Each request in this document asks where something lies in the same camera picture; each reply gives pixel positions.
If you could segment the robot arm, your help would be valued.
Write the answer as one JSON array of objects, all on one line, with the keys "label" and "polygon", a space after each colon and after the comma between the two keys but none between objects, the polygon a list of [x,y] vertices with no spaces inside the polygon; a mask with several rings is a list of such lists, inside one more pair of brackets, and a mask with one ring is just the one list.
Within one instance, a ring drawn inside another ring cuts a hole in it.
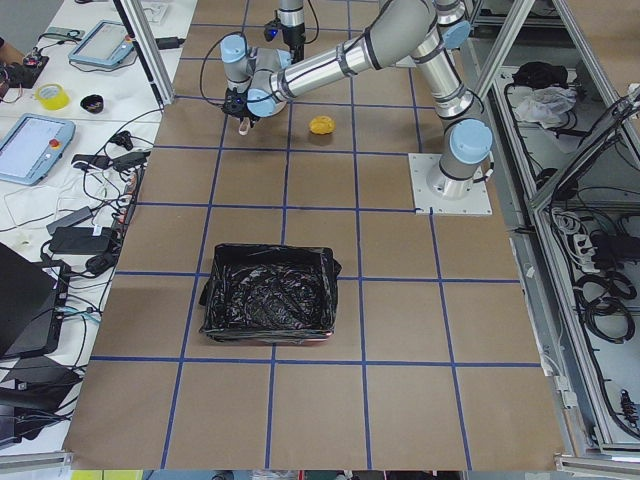
[{"label": "robot arm", "polygon": [[426,176],[428,186],[443,199],[467,195],[489,155],[493,134],[479,118],[479,98],[449,56],[470,31],[463,2],[386,1],[359,36],[309,58],[303,56],[302,2],[281,2],[277,17],[288,51],[251,47],[241,33],[221,40],[224,113],[248,129],[307,92],[409,57],[425,79],[444,129],[444,149]]},{"label": "robot arm", "polygon": [[284,43],[291,53],[292,62],[302,61],[306,43],[304,1],[280,0],[277,18],[281,24]]}]

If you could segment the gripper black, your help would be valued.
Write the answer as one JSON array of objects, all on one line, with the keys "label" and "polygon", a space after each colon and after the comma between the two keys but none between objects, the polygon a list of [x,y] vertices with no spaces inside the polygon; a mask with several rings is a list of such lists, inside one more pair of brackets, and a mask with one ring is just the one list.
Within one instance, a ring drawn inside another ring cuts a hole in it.
[{"label": "gripper black", "polygon": [[288,30],[288,47],[291,53],[293,63],[300,62],[304,59],[305,43],[306,43],[306,32],[304,29]]},{"label": "gripper black", "polygon": [[256,123],[259,120],[259,117],[248,108],[247,93],[239,92],[237,88],[226,89],[223,112],[240,121],[248,120],[250,123]]}]

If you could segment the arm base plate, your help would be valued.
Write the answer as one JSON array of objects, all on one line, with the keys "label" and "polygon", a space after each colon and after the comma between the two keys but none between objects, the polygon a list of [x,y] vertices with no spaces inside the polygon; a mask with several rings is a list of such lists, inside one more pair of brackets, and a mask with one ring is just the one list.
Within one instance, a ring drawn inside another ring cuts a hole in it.
[{"label": "arm base plate", "polygon": [[482,167],[477,165],[471,179],[453,180],[441,172],[440,157],[440,154],[408,154],[414,213],[491,216],[493,209]]}]

